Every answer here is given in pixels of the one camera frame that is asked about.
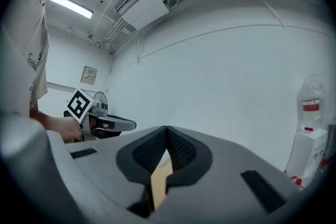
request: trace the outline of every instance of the white t-shirt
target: white t-shirt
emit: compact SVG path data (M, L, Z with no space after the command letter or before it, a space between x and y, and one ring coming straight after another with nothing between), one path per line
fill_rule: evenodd
M0 28L2 88L0 111L29 116L29 108L48 92L49 36L39 0L11 0Z

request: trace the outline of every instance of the bottle label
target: bottle label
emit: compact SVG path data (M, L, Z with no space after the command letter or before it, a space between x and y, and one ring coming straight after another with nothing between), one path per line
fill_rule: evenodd
M318 111L320 110L320 99L304 100L303 111Z

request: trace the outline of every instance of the clear plastic bottle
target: clear plastic bottle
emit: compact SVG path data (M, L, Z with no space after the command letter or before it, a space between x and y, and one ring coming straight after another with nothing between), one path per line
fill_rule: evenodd
M301 91L302 128L315 131L321 127L323 119L324 86L317 74L309 74L304 80Z

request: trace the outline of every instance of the black slot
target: black slot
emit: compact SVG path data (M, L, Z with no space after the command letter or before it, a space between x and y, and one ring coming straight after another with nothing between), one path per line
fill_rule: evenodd
M249 170L241 176L268 213L286 203L257 171Z
M84 157L91 155L93 153L96 153L97 151L94 148L88 148L87 150L82 150L82 151L76 151L76 152L71 152L70 155L74 159Z

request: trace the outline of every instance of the wall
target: wall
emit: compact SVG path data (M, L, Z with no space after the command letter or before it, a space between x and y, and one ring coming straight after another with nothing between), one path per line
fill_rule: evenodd
M94 95L103 90L110 72L109 56L89 47L87 42L57 28L48 27L50 47L46 64L48 93L39 101L39 109L51 116L63 117L67 101L75 88L82 88ZM84 66L98 70L95 85L81 83Z
M188 0L115 55L110 113L136 131L176 125L239 143L284 170L297 94L311 72L335 115L336 46L325 10L305 0Z

